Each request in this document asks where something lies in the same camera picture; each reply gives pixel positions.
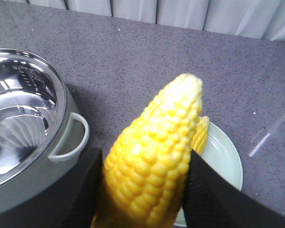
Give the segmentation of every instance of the corn on the cob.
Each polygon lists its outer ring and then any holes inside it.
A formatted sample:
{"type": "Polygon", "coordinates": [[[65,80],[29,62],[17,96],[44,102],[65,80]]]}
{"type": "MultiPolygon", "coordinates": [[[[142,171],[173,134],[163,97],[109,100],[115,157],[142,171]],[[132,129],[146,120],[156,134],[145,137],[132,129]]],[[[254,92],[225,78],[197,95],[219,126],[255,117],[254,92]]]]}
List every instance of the corn on the cob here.
{"type": "Polygon", "coordinates": [[[191,148],[195,150],[196,153],[201,155],[203,152],[207,138],[208,138],[208,127],[209,127],[209,117],[204,116],[199,119],[198,125],[196,127],[196,132],[191,141],[191,148]]]}
{"type": "Polygon", "coordinates": [[[171,228],[181,206],[202,82],[182,74],[125,128],[103,168],[92,228],[171,228]]]}

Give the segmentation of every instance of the metal pot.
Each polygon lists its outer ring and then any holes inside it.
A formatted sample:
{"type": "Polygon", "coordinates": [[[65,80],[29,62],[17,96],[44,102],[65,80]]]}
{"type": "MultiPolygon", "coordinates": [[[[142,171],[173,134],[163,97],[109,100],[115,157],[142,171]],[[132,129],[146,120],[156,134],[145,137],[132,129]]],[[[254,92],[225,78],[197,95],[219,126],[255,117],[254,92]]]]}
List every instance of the metal pot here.
{"type": "Polygon", "coordinates": [[[0,213],[68,172],[89,138],[87,121],[44,59],[0,49],[0,213]]]}

